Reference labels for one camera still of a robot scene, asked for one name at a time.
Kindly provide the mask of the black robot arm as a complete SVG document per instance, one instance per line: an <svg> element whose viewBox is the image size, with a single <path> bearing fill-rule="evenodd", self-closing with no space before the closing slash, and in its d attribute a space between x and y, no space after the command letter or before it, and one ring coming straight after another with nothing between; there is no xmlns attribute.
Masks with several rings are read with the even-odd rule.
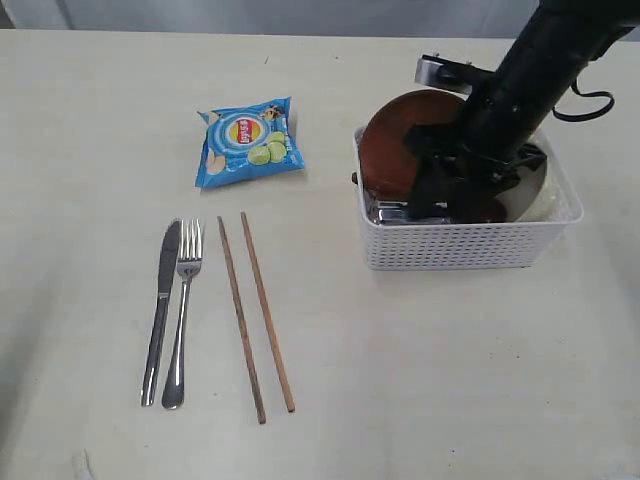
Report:
<svg viewBox="0 0 640 480"><path fill-rule="evenodd" d="M418 82L467 98L453 119L414 124L403 139L418 160L408 217L503 221L497 195L547 160L532 134L578 89L580 72L638 24L636 1L542 1L495 71L422 56Z"/></svg>

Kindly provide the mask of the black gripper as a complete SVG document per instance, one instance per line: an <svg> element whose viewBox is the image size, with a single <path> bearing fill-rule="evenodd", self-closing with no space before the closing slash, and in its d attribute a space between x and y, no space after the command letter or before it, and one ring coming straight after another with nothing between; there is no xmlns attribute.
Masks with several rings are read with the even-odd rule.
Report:
<svg viewBox="0 0 640 480"><path fill-rule="evenodd" d="M529 141L539 116L501 83L481 83L449 121L414 122L403 144L418 161L408 196L412 220L462 214L455 194L502 193L518 186L519 171L537 170L545 152Z"/></svg>

